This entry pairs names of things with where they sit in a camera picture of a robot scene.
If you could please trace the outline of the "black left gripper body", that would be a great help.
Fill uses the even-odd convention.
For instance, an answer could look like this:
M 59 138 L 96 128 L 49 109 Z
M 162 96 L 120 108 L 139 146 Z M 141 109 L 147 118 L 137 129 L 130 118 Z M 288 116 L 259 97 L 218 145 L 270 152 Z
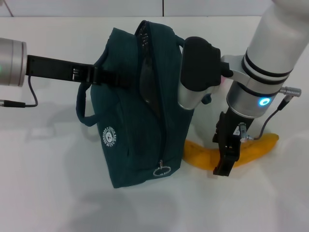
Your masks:
M 94 84 L 97 69 L 82 64 L 39 56 L 27 56 L 26 75 L 40 78 Z

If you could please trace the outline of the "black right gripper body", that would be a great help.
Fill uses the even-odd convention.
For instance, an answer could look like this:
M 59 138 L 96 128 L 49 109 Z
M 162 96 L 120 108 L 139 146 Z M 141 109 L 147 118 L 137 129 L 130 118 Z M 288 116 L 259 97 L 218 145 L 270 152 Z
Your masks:
M 219 121 L 216 124 L 216 132 L 212 138 L 214 143 L 219 143 L 219 135 L 225 138 L 227 147 L 240 148 L 239 124 L 245 123 L 248 129 L 253 122 L 253 118 L 242 117 L 228 108 L 227 112 L 221 112 Z

